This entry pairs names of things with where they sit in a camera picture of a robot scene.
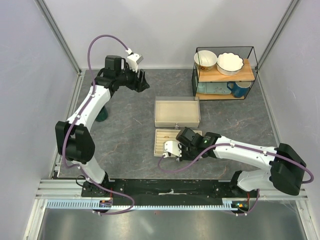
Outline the beige jewelry tray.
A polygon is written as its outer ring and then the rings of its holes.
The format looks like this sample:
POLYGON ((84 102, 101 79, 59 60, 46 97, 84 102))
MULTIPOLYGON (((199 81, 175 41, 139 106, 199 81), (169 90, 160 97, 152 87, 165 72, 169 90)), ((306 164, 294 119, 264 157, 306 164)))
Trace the beige jewelry tray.
POLYGON ((163 145, 166 141, 177 141, 176 137, 183 129, 159 129, 155 130, 154 139, 154 151, 155 157, 161 157, 163 155, 163 145))

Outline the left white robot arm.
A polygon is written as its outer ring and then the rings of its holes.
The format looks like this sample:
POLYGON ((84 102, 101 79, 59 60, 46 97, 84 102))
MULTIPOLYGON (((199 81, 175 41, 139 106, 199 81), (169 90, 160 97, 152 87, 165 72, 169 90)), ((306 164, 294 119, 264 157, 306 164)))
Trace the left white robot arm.
POLYGON ((142 60, 143 57, 137 53, 131 53, 126 58, 106 56, 104 68, 95 76, 78 109, 66 121, 58 121, 55 125, 57 149, 62 161, 70 161, 73 167, 80 168, 87 181, 93 183, 92 191, 99 197, 109 193, 110 185, 106 182, 107 173, 94 157, 91 127, 119 87, 124 86, 138 93, 150 87, 145 71, 138 68, 142 60))

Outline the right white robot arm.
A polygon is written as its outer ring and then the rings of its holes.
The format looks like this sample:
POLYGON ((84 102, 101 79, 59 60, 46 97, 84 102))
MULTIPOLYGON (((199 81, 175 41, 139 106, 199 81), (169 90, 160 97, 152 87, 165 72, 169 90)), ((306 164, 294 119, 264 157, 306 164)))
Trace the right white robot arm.
POLYGON ((306 163, 288 144, 277 147, 258 146, 229 139, 218 133, 200 135, 185 127, 176 136, 182 160, 200 158, 228 159, 256 167, 253 171, 236 171, 229 184, 235 197, 257 189, 275 188, 291 196, 300 193, 306 163))

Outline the beige jewelry box with lid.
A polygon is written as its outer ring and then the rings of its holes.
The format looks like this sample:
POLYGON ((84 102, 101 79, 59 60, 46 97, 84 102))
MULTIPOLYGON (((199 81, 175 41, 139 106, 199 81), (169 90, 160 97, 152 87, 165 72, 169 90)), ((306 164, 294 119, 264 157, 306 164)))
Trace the beige jewelry box with lid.
POLYGON ((157 96, 154 104, 156 128, 198 128, 200 100, 196 96, 157 96))

